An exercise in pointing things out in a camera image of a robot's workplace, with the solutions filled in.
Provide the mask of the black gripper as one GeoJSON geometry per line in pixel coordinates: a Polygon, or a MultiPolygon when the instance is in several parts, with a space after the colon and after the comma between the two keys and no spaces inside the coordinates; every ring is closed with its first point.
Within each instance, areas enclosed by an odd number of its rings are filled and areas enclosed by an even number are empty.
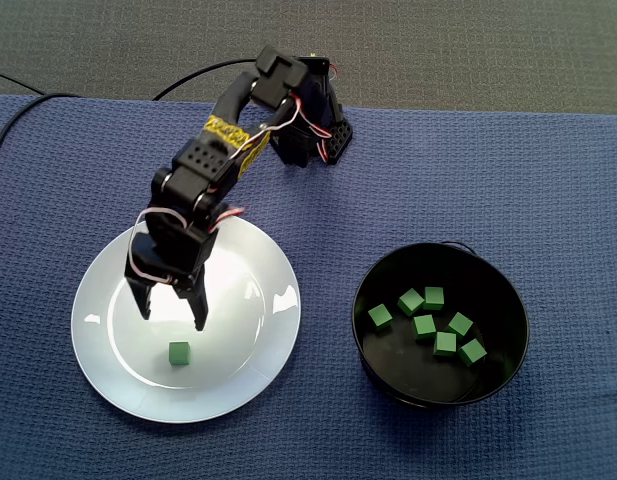
{"type": "Polygon", "coordinates": [[[130,230],[125,278],[144,320],[150,317],[151,290],[158,283],[172,286],[193,313],[194,326],[204,330],[208,316],[205,264],[218,236],[177,220],[152,219],[130,230]]]}

